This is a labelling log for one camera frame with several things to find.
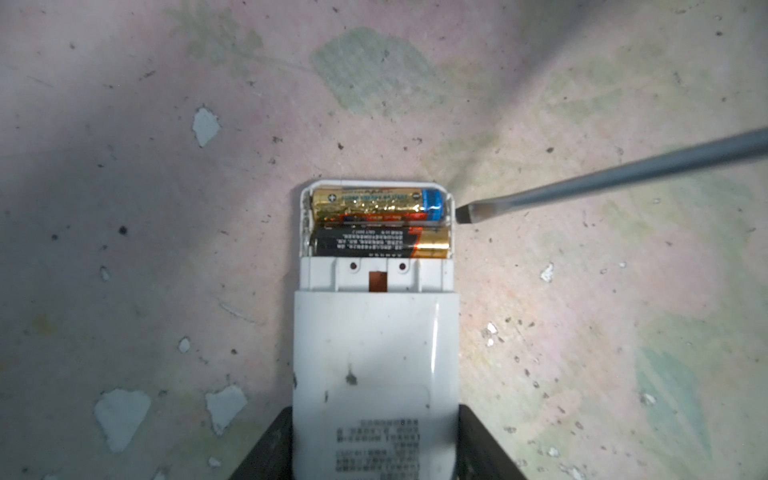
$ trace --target aa battery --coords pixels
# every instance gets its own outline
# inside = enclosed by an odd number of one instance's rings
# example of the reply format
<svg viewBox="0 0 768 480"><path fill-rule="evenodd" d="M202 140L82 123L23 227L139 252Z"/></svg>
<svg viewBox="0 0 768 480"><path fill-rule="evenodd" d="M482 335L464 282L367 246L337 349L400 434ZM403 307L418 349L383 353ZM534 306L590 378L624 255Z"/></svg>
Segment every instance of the aa battery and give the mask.
<svg viewBox="0 0 768 480"><path fill-rule="evenodd" d="M317 227L317 257L448 258L448 227Z"/></svg>
<svg viewBox="0 0 768 480"><path fill-rule="evenodd" d="M434 188L341 189L312 192L316 223L382 223L437 221L443 216L443 197Z"/></svg>

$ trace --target blue battery terminal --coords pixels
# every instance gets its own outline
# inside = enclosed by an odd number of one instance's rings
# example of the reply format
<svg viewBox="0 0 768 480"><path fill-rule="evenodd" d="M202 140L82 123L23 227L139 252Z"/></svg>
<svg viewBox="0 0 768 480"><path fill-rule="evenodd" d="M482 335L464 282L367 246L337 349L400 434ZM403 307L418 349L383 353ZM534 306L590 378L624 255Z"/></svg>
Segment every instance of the blue battery terminal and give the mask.
<svg viewBox="0 0 768 480"><path fill-rule="evenodd" d="M437 221L442 218L442 192L436 188L422 190L422 206L427 214L427 221Z"/></svg>

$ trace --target black and gold battery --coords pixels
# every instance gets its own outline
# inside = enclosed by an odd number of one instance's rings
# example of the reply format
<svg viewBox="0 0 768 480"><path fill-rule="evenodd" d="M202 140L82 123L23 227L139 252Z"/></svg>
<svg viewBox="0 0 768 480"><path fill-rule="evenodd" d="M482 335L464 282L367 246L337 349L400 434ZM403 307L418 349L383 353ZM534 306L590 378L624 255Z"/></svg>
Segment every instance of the black and gold battery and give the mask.
<svg viewBox="0 0 768 480"><path fill-rule="evenodd" d="M448 227L317 227L316 257L448 258Z"/></svg>

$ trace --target battery compartment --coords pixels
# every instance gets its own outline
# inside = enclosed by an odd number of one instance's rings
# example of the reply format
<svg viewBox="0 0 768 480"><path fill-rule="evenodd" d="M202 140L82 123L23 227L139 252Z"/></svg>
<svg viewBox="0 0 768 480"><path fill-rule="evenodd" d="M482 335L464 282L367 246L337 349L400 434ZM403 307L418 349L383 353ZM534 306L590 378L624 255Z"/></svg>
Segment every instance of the battery compartment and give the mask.
<svg viewBox="0 0 768 480"><path fill-rule="evenodd" d="M440 227L448 231L447 258L402 257L332 257L315 256L313 232L316 225L312 212L315 189L436 189L442 194L443 215ZM378 226L402 226L381 223ZM300 290L325 292L412 292L437 293L453 291L453 255L455 225L454 202L442 186L430 182L378 182L360 180L321 180L301 194L300 218Z"/></svg>

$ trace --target dirt speck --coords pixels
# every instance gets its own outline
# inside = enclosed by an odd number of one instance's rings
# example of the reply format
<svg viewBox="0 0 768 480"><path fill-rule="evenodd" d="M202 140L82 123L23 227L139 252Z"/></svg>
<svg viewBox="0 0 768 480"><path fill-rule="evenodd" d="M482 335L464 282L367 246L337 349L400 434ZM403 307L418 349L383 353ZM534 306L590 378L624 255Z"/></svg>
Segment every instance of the dirt speck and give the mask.
<svg viewBox="0 0 768 480"><path fill-rule="evenodd" d="M349 373L346 374L346 377L344 377L346 380L347 385L357 385L357 377L352 373L352 367L349 367Z"/></svg>

